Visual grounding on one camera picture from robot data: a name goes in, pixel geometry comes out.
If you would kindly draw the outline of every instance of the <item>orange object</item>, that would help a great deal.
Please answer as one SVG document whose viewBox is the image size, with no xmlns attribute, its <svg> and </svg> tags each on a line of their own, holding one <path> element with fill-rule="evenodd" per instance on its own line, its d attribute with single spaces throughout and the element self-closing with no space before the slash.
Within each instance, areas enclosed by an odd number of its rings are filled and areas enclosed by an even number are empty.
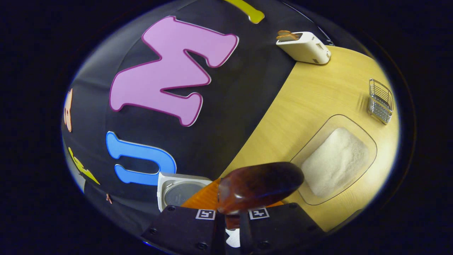
<svg viewBox="0 0 453 255">
<path fill-rule="evenodd" d="M 263 208 L 291 195 L 303 181 L 300 167 L 290 162 L 235 169 L 219 183 L 217 211 L 229 215 Z"/>
<path fill-rule="evenodd" d="M 277 32 L 278 36 L 276 37 L 279 41 L 297 41 L 300 36 L 298 34 L 293 34 L 288 30 L 280 30 Z"/>
<path fill-rule="evenodd" d="M 220 178 L 211 182 L 209 185 L 201 189 L 191 198 L 187 199 L 181 207 L 193 208 L 193 209 L 207 209 L 207 210 L 217 210 L 217 205 L 219 203 L 217 194 L 219 189 Z M 273 206 L 282 206 L 281 201 L 274 203 L 266 207 Z"/>
</svg>

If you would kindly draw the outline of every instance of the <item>light wood surface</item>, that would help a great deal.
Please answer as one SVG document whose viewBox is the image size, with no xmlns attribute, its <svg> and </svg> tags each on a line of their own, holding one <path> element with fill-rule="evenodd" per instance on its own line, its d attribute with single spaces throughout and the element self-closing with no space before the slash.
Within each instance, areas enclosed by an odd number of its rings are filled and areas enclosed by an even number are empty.
<svg viewBox="0 0 453 255">
<path fill-rule="evenodd" d="M 395 99 L 388 125 L 366 111 L 370 78 L 391 89 L 379 64 L 356 51 L 327 47 L 332 52 L 329 63 L 296 63 L 252 135 L 221 175 L 240 167 L 291 161 L 332 115 L 349 117 L 375 140 L 374 163 L 352 186 L 320 205 L 305 203 L 297 191 L 284 200 L 297 202 L 324 231 L 364 208 L 378 193 L 391 171 L 400 130 Z"/>
</svg>

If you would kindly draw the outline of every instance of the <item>metal wire rack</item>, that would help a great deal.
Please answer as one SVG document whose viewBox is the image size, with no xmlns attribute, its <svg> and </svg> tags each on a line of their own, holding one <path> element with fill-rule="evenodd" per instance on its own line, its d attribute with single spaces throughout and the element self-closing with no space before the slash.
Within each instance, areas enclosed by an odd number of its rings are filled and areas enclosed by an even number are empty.
<svg viewBox="0 0 453 255">
<path fill-rule="evenodd" d="M 368 110 L 384 124 L 388 124 L 393 113 L 392 92 L 382 83 L 370 79 L 370 104 Z"/>
</svg>

